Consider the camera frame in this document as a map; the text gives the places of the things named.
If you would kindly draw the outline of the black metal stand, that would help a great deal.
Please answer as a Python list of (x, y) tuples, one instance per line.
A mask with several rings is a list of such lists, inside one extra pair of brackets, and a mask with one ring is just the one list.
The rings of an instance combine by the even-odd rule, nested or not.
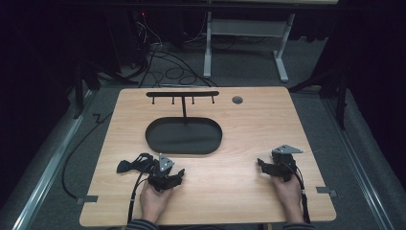
[(288, 88), (290, 93), (303, 90), (311, 85), (319, 85), (319, 96), (322, 99), (336, 98), (335, 119), (339, 127), (345, 130), (344, 115), (347, 95), (347, 70), (344, 64), (335, 64), (329, 70), (321, 74), (316, 74), (308, 80), (302, 81), (297, 85)]
[(124, 83), (124, 84), (137, 84), (137, 81), (129, 80), (122, 75), (110, 71), (97, 63), (89, 60), (80, 60), (75, 68), (75, 106), (76, 112), (74, 118), (77, 119), (84, 112), (85, 95), (84, 85), (88, 87), (90, 91), (99, 91), (101, 83), (98, 80), (98, 74), (103, 73), (111, 79)]

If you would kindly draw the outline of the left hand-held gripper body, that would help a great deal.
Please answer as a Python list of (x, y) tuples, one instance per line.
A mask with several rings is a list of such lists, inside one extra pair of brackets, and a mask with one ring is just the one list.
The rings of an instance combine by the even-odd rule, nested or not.
[(160, 153), (158, 159), (155, 160), (156, 163), (148, 174), (147, 181), (157, 192), (162, 192), (169, 189), (169, 183), (173, 180), (169, 173), (174, 162), (163, 153)]

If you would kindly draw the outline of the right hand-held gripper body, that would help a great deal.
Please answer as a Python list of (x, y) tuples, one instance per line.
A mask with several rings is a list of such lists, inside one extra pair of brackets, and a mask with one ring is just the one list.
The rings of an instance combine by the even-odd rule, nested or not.
[(291, 175), (297, 170), (293, 155), (303, 153), (303, 151), (288, 145), (282, 145), (273, 149), (271, 153), (274, 168), (272, 174), (281, 177), (284, 182), (289, 181)]

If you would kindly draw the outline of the white desk frame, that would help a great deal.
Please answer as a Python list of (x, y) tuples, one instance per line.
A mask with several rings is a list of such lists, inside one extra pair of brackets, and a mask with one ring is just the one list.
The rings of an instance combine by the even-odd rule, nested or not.
[(206, 20), (206, 48), (204, 56), (203, 77), (209, 78), (212, 74), (212, 36), (236, 35), (256, 37), (278, 37), (281, 40), (278, 50), (273, 52), (273, 59), (277, 66), (281, 82), (288, 82), (288, 76), (282, 60), (282, 55), (293, 27), (295, 13), (290, 13), (284, 21), (259, 21), (242, 19), (213, 18), (207, 13)]

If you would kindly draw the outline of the black hook rack with tray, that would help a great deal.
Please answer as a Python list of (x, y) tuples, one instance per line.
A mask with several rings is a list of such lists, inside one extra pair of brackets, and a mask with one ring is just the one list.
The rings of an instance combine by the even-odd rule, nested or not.
[(216, 151), (221, 144), (223, 132), (221, 126), (206, 117), (191, 117), (187, 114), (186, 99), (210, 97), (212, 103), (219, 95), (218, 91), (192, 92), (147, 92), (155, 104), (156, 98), (180, 98), (181, 117), (161, 117), (151, 122), (145, 132), (148, 146), (155, 152), (167, 154), (203, 155)]

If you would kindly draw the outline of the aluminium floor rail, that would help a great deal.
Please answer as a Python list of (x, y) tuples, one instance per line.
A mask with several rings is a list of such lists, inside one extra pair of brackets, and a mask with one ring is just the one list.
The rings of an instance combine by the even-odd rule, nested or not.
[(78, 217), (76, 199), (86, 195), (93, 168), (75, 166), (99, 127), (93, 115), (100, 113), (94, 105), (97, 99), (96, 91), (87, 91), (84, 112), (75, 119), (76, 110), (69, 109), (41, 146), (14, 193), (18, 216), (11, 230), (48, 229), (62, 222), (64, 215)]
[(395, 230), (394, 225), (389, 218), (388, 212), (384, 208), (381, 198), (379, 197), (375, 187), (367, 175), (366, 170), (358, 158), (357, 152), (355, 151), (349, 136), (336, 120), (336, 113), (332, 102), (330, 100), (322, 100), (322, 104), (339, 135), (341, 143), (344, 145), (345, 155), (348, 158), (351, 170), (353, 171), (354, 177), (361, 189), (363, 197), (366, 199), (368, 206), (370, 207), (379, 229)]

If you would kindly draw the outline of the person's right hand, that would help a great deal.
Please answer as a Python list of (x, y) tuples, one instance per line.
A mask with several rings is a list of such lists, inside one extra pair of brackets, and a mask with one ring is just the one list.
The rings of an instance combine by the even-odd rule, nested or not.
[(280, 177), (272, 176), (277, 196), (282, 205), (287, 223), (303, 223), (304, 217), (301, 207), (301, 186), (297, 178), (291, 177), (284, 181)]

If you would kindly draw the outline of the person's left hand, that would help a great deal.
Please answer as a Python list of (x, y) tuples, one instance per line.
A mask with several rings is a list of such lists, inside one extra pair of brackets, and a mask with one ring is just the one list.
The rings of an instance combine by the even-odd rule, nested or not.
[(148, 182), (140, 195), (142, 219), (155, 223), (165, 211), (173, 189), (157, 192)]

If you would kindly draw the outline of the grey tape strip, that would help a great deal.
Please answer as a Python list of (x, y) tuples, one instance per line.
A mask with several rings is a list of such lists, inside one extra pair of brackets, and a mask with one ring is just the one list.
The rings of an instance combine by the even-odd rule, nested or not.
[(98, 198), (99, 198), (98, 195), (87, 195), (85, 197), (78, 197), (76, 199), (76, 204), (81, 205), (86, 202), (96, 203), (98, 201)]
[(316, 191), (318, 194), (327, 194), (330, 197), (337, 197), (337, 192), (331, 190), (329, 187), (316, 187)]

